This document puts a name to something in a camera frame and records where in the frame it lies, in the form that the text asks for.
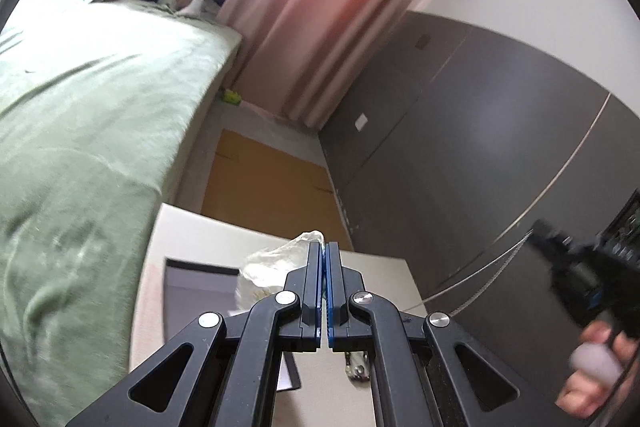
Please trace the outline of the person's right hand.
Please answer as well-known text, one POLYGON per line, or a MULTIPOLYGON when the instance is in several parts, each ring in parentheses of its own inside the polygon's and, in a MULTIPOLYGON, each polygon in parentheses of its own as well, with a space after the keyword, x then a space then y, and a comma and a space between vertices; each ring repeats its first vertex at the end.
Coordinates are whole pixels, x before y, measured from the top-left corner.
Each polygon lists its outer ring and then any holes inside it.
POLYGON ((586 419, 614 393, 616 381, 636 358, 639 340, 624 332, 613 337, 612 326, 601 320, 591 322, 579 340, 580 345, 570 356, 573 373, 555 404, 565 413, 586 419))

